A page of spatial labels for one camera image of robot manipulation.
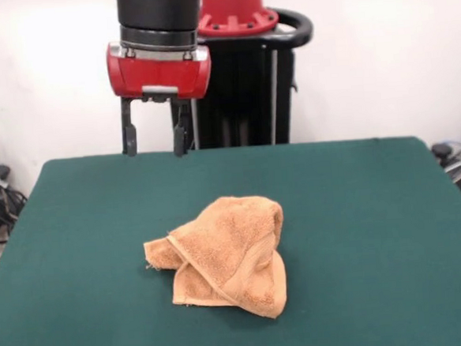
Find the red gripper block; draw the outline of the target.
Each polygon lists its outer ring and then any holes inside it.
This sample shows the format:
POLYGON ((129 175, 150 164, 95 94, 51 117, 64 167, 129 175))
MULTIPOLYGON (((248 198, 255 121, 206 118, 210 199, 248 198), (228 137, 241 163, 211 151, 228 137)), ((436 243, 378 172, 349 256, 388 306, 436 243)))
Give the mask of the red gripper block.
POLYGON ((158 61, 145 58, 123 58, 108 54, 107 69, 111 87, 121 98, 122 153, 137 154, 137 130, 131 120, 132 98, 151 94, 175 95, 171 101, 174 154, 184 156, 191 148, 191 123, 188 99, 200 99, 208 89, 211 55, 203 47, 198 60, 158 61))

